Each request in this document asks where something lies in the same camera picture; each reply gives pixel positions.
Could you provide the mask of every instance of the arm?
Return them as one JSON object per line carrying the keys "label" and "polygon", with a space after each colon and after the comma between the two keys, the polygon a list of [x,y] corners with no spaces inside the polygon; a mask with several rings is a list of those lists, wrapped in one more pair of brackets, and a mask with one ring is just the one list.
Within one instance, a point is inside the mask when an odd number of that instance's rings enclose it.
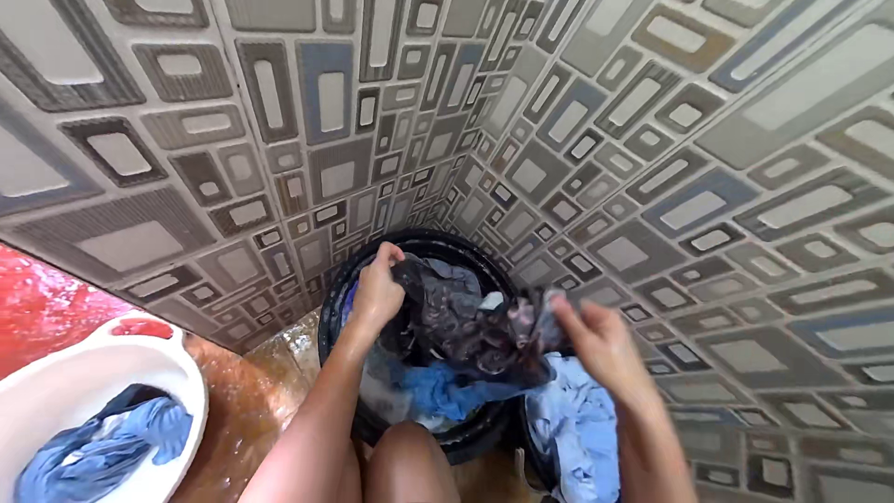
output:
{"label": "arm", "polygon": [[403,288],[393,282],[390,268],[392,260],[403,259],[400,248],[382,243],[375,260],[360,272],[348,323],[308,397],[242,492],[240,503],[335,500],[363,362],[379,331],[403,303]]}
{"label": "arm", "polygon": [[696,503],[671,418],[620,315],[587,301],[583,319],[565,299],[552,307],[581,364],[614,397],[624,501]]}

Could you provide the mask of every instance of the white plastic tub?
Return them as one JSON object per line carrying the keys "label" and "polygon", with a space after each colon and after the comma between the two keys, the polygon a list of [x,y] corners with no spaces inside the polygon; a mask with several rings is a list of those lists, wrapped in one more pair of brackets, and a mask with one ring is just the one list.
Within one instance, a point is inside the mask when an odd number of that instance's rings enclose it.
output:
{"label": "white plastic tub", "polygon": [[128,318],[161,321],[132,311],[109,320],[78,344],[0,381],[0,501],[13,501],[16,478],[48,440],[59,431],[82,425],[134,383],[161,388],[179,400],[193,417],[190,436],[183,453],[166,465],[152,464],[153,449],[137,470],[101,501],[165,502],[173,495],[205,430],[205,381],[183,349],[180,328],[169,325],[173,331],[169,339],[111,335],[119,321]]}

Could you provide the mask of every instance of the blue cloth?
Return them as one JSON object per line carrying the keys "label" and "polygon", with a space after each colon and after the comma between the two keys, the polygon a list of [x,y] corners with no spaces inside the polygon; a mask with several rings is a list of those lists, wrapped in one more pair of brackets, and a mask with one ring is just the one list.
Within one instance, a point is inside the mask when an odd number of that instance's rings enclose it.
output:
{"label": "blue cloth", "polygon": [[550,456],[568,503],[614,503],[620,493],[618,419],[608,391],[577,357],[546,355],[556,379],[525,397],[531,438]]}
{"label": "blue cloth", "polygon": [[422,413],[463,421],[485,402],[507,400],[524,391],[512,384],[475,381],[461,387],[457,375],[446,363],[434,362],[428,367],[408,367],[400,379],[400,387],[413,396],[413,406]]}
{"label": "blue cloth", "polygon": [[357,293],[357,285],[358,282],[354,282],[354,286],[350,288],[348,294],[344,297],[344,305],[342,306],[342,327],[344,327],[348,323],[348,316],[352,309],[354,309],[354,294]]}
{"label": "blue cloth", "polygon": [[98,414],[78,428],[57,433],[19,475],[15,501],[97,501],[124,482],[152,448],[158,447],[154,465],[183,452],[192,416],[182,405],[160,396],[128,409]]}

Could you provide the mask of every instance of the tiled wall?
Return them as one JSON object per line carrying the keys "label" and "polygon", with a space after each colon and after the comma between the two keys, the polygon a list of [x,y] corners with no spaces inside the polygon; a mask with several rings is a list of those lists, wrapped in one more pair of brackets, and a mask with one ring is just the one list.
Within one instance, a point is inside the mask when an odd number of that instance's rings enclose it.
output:
{"label": "tiled wall", "polygon": [[3,7],[7,242],[244,352],[461,233],[624,311],[705,500],[894,499],[894,0]]}

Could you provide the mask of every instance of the leg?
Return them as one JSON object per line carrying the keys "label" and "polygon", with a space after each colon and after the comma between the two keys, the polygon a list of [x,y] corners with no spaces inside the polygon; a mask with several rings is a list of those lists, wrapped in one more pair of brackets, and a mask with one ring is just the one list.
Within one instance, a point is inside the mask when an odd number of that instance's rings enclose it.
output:
{"label": "leg", "polygon": [[395,424],[369,459],[366,503],[460,503],[441,446],[415,422]]}
{"label": "leg", "polygon": [[344,459],[342,478],[339,481],[339,492],[336,503],[362,503],[360,490],[360,463],[354,445],[348,444],[348,454]]}

